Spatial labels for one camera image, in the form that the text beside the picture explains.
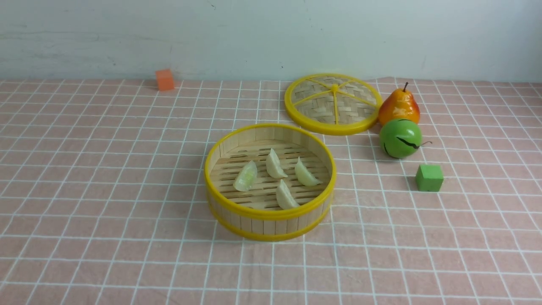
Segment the foam cube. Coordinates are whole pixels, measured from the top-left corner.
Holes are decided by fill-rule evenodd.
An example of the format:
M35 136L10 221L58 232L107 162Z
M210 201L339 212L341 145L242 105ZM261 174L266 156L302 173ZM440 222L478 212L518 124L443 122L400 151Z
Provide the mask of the foam cube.
M173 82L173 73L171 73L171 70L169 69L156 71L156 82L158 83L159 91L175 89L175 83Z
M438 192L444 182L442 169L438 165L422 164L416 173L416 184L421 192Z

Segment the orange sponge cube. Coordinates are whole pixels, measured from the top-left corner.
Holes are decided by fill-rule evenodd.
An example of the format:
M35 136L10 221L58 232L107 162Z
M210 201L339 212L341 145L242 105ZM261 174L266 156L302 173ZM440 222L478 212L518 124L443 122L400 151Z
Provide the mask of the orange sponge cube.
M173 83L173 74L170 69L156 71L156 81L158 82L158 90L166 91L175 89Z

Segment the bamboo steamer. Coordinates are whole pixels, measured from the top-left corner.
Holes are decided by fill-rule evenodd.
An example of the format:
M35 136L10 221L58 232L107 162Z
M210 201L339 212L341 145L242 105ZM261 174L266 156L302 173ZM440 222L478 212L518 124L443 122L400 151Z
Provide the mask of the bamboo steamer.
M280 180L269 176L266 157L273 148L285 173L285 183L301 205L282 210L276 201ZM298 157L323 183L305 187L295 176ZM250 160L256 163L257 179L248 192L233 183ZM331 152L308 131L283 124L256 124L238 129L210 150L205 162L209 208L230 231L254 240L278 241L301 236L315 228L333 201L337 170Z
M324 135L355 135L378 119L382 98L368 83L348 75L312 74L293 82L286 112L301 127Z

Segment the yellow rim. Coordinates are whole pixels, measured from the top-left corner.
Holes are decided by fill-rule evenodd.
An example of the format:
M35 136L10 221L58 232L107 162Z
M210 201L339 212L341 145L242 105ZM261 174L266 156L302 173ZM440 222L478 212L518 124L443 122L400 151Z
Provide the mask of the yellow rim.
M323 76L332 76L332 77L345 78L345 79L348 79L348 81L340 84L337 87L337 89L339 89L339 91L336 91L336 90L332 90L332 88L330 86L327 86L325 84L322 84L319 81L316 81L316 80L312 79L312 78L315 78L315 77L323 77ZM364 85L365 87L367 87L371 91L371 93L375 96L375 98L376 98L375 112L370 117L366 118L365 120L363 120L361 122L358 122L358 123L355 123L355 124L349 124L349 125L339 125L338 122L337 122L338 117L336 118L336 121L335 121L334 125L325 124L325 123L321 123L321 122L318 122L318 121L313 120L313 119L309 119L309 118L305 117L301 112L299 112L295 108L296 104L298 104L298 103L300 103L301 101L304 101L304 100L301 100L301 101L294 104L294 103L292 103L292 97L291 97L292 96L292 91L294 90L294 88L297 87L300 83L302 83L304 81L312 81L312 82L315 82L315 83L317 83L319 85L322 85L323 87L329 89L328 91L324 91L324 92L321 92L321 93L318 93L318 94L314 94L314 95L312 95L310 97L307 97L304 100L313 98L315 95L329 93L330 91L333 92L333 101L335 103L335 116L337 116L337 93L344 94L344 95L349 96L351 98L357 99L357 100L359 100L360 102L362 102L364 104L372 105L371 103L367 102L366 100L360 99L360 98L352 96L352 95L350 95L350 94L348 94L346 92L340 91L340 88L342 86L344 86L344 85L346 85L346 84L348 84L350 82L354 82L354 81L358 82L358 83ZM319 134L324 134L324 135L347 136L347 135L354 135L354 134L358 134L360 132L363 132L363 131L369 129L370 127L372 127L376 123L376 121L378 119L378 109L382 105L382 97L380 96L380 93L378 93L378 91L376 91L371 85L369 85L368 83L366 83L366 82L364 82L362 80L359 80L357 78L350 77L348 75L343 75L343 74L319 73L319 74L312 74L312 75L306 76L304 78L300 78L300 79L296 80L295 82L293 82L288 87L288 89L286 89L286 94L284 96L284 104L285 104L285 107L286 107L286 112L288 112L288 115L292 118L292 120L294 122L299 124L301 127L305 128L307 130L313 131L313 132L317 132Z
M211 213L216 218L218 223L223 225L226 229L230 230L234 234L237 234L241 237L245 237L252 240L259 240L261 242L280 242L281 240L288 240L288 239L299 237L309 232L310 230L314 229L316 226L318 226L322 222L324 217L328 214L328 212L330 211L330 208L331 208L331 204L325 209L325 211L322 213L322 215L320 215L320 217L318 217L317 220L315 220L309 226L306 226L301 230L298 230L292 233L287 233L287 234L280 234L280 235L263 235L263 234L256 234L256 233L243 231L241 229L231 226L229 223L224 221L220 216L218 216L215 209L212 208L211 203L209 203L209 209L211 210Z
M266 128L266 127L278 127L278 128L288 128L295 130L297 132L300 132L302 134L305 134L318 142L320 144L327 156L329 157L331 161L331 178L330 182L327 184L327 187L318 195L316 198L314 198L312 201L294 209L286 209L282 211L263 211L259 209L253 209L248 207L239 206L235 202L227 199L224 195L222 195L218 189L213 185L211 181L211 169L209 168L210 163L210 156L213 155L216 149L220 146L221 143L223 143L226 139L228 139L231 136L234 136L236 134L239 134L247 129L253 129L253 128ZM220 141L218 141L209 151L207 154L207 159L205 160L205 183L207 184L207 189L211 193L211 195L216 199L216 201L222 205L224 208L238 214L239 216L253 218L253 219L260 219L260 220L286 220L290 218L299 217L303 214L306 214L313 209L317 208L318 206L324 204L324 201L333 193L333 187L335 186L335 181L337 180L337 169L335 167L335 160L333 159L333 156L331 155L331 152L328 150L326 145L317 137L315 137L313 134L309 133L306 130L303 130L301 128L297 128L290 125L284 125L284 124L255 124L246 126L240 129L237 129L236 131L229 133Z

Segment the bamboo steamer lid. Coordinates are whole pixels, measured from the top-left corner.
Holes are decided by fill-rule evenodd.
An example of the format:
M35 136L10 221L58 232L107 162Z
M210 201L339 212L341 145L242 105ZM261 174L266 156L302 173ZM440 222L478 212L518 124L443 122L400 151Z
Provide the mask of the bamboo steamer lid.
M382 97L366 82L342 74L313 74L293 82L284 97L288 115L324 135L363 132L378 119Z

